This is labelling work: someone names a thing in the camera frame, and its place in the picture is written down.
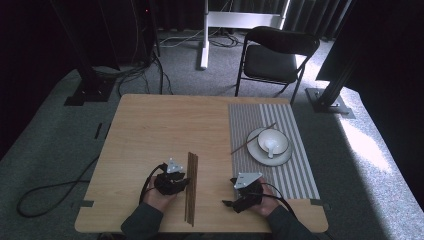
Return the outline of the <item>white bowl with dark rim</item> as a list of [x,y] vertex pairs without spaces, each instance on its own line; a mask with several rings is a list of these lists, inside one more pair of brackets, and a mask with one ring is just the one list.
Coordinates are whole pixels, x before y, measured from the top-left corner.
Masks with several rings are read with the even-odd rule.
[[258,137],[258,144],[262,150],[264,150],[267,154],[267,148],[265,147],[264,142],[266,140],[275,140],[279,143],[279,153],[282,154],[288,149],[288,138],[280,131],[275,129],[268,129],[263,131]]

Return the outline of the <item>white plate with dark rim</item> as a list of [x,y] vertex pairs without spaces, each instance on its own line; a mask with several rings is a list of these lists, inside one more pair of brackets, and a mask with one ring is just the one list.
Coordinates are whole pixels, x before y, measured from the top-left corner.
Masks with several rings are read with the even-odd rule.
[[[255,129],[254,131],[252,131],[248,135],[247,139],[253,137],[254,135],[259,133],[263,129],[264,128]],[[273,158],[269,158],[268,154],[260,148],[260,146],[258,144],[258,138],[256,138],[254,141],[250,142],[247,145],[247,149],[248,149],[249,154],[256,161],[258,161],[259,163],[266,165],[266,166],[282,165],[282,164],[286,163],[292,156],[292,143],[289,139],[288,139],[288,149],[282,154],[275,155]]]

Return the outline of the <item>white desk frame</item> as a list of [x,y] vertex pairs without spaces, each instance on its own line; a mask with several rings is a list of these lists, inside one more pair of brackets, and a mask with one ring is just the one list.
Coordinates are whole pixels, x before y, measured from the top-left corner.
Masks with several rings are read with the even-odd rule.
[[252,29],[268,26],[284,27],[291,0],[284,0],[279,14],[210,11],[209,0],[204,0],[204,28],[200,68],[206,69],[209,60],[209,28]]

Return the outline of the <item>person's right hand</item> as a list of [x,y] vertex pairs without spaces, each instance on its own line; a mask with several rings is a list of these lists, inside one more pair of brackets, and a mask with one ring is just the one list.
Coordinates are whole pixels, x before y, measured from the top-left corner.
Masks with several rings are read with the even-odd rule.
[[259,205],[252,206],[250,210],[266,218],[279,206],[279,202],[274,198],[273,192],[266,185],[265,179],[260,177],[258,181],[261,183],[265,197],[262,198],[262,201]]

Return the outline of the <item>striped grey white placemat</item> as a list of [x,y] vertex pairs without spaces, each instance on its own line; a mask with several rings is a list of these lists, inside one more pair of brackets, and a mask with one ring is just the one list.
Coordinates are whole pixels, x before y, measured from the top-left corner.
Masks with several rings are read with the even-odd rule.
[[248,135],[258,128],[273,127],[284,133],[292,143],[292,156],[279,166],[266,166],[256,161],[247,146],[232,154],[232,172],[260,172],[268,183],[278,189],[277,194],[285,199],[319,199],[303,142],[292,108],[285,104],[230,104],[230,145],[234,149],[246,142]]

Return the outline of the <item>white ceramic spoon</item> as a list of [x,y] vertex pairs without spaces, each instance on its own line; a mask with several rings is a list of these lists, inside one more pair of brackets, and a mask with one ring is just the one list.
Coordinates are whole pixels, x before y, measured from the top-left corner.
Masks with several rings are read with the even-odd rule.
[[265,147],[267,148],[268,157],[273,158],[275,154],[279,153],[279,143],[275,140],[266,140],[264,142]]

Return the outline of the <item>black metal stand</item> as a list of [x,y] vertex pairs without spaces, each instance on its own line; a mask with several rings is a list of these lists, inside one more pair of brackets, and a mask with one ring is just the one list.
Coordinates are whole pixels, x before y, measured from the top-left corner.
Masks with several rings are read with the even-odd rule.
[[86,102],[107,102],[114,88],[114,82],[98,76],[92,68],[72,21],[66,13],[63,1],[50,0],[50,2],[69,39],[73,63],[81,78],[75,92],[66,99],[64,105],[83,106]]

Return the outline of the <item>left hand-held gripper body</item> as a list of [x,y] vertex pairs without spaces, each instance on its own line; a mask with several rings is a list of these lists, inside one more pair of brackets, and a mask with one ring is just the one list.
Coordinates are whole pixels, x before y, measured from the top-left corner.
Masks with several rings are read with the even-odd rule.
[[183,187],[181,181],[185,179],[183,166],[173,158],[161,166],[163,173],[158,174],[155,180],[155,188],[163,195],[173,195],[176,187]]

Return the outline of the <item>black folding chair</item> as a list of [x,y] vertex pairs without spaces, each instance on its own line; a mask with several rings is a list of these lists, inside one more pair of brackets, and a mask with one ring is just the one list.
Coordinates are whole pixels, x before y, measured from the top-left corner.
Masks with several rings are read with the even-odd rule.
[[308,33],[268,26],[251,29],[244,38],[234,96],[238,96],[242,80],[281,85],[277,95],[295,83],[290,98],[293,104],[306,64],[319,46],[320,39]]

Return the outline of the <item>person's left hand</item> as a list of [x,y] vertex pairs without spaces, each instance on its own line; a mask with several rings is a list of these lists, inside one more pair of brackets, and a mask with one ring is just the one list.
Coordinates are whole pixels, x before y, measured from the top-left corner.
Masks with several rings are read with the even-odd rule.
[[163,195],[155,188],[156,177],[153,176],[143,197],[143,202],[164,213],[168,206],[177,198],[176,194]]

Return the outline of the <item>black metal stand base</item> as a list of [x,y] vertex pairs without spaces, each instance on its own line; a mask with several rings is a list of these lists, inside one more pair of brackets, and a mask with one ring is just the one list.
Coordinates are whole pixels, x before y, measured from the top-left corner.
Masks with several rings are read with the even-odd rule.
[[346,106],[340,93],[350,79],[356,59],[357,54],[354,53],[343,68],[341,75],[336,80],[331,81],[325,89],[306,89],[309,102],[316,113],[340,114],[343,118],[355,118],[353,110]]

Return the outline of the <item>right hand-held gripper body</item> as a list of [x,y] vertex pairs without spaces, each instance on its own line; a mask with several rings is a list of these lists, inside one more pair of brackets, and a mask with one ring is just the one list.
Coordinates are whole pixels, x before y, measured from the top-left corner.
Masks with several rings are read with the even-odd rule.
[[259,205],[262,201],[263,189],[258,179],[262,177],[260,172],[239,173],[234,189],[238,193],[237,200],[244,200],[249,207]]

